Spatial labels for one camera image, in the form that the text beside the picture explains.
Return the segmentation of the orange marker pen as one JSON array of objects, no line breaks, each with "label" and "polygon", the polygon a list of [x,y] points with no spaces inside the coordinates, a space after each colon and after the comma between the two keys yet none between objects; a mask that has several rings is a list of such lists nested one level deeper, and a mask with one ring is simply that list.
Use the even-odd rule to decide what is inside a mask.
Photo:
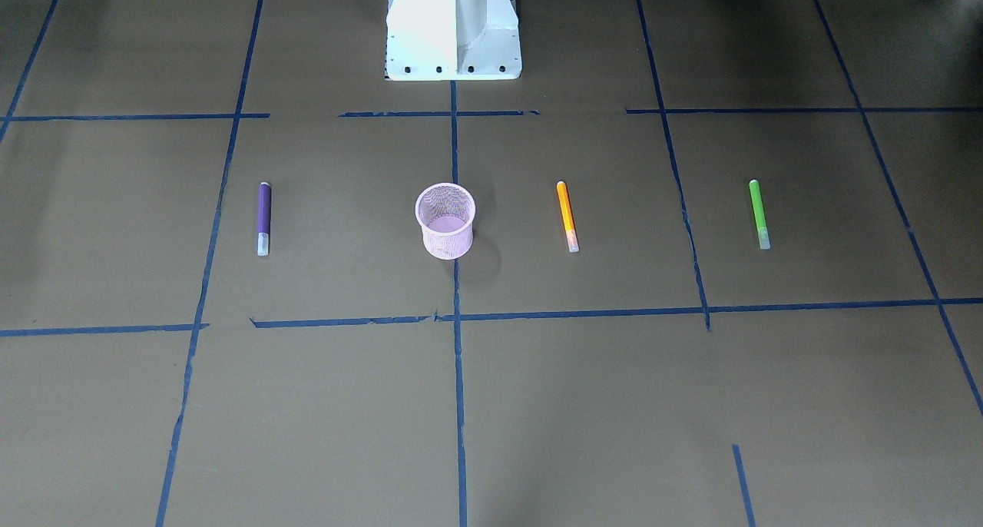
[{"label": "orange marker pen", "polygon": [[561,208],[561,219],[566,243],[568,243],[568,253],[579,253],[580,247],[572,213],[568,184],[565,181],[558,181],[556,183],[556,195],[558,196],[559,208]]}]

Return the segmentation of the purple marker pen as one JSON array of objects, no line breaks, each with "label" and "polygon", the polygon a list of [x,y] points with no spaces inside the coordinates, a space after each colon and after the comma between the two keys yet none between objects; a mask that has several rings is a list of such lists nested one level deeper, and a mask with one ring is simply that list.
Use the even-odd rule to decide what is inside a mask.
[{"label": "purple marker pen", "polygon": [[267,181],[257,187],[257,256],[270,253],[271,212],[273,212],[273,188]]}]

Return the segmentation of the green marker pen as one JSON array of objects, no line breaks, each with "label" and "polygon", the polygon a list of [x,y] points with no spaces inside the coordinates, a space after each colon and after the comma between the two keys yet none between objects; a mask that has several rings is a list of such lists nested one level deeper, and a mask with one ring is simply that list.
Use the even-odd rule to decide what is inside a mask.
[{"label": "green marker pen", "polygon": [[771,250],[771,237],[768,225],[766,225],[766,212],[760,181],[757,178],[751,178],[748,187],[759,247],[761,250]]}]

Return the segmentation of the pink mesh pen holder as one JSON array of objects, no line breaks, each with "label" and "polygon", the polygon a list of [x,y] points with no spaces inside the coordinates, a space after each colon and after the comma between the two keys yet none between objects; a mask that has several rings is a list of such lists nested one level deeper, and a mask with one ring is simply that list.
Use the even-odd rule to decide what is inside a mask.
[{"label": "pink mesh pen holder", "polygon": [[414,212],[432,257],[457,260],[470,250],[476,202],[469,191],[453,183],[433,184],[415,199]]}]

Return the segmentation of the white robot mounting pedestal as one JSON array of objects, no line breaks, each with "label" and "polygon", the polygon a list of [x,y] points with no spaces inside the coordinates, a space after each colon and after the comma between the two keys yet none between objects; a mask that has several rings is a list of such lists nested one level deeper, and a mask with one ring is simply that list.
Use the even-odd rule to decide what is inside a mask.
[{"label": "white robot mounting pedestal", "polygon": [[523,61],[517,0],[389,0],[391,81],[513,80]]}]

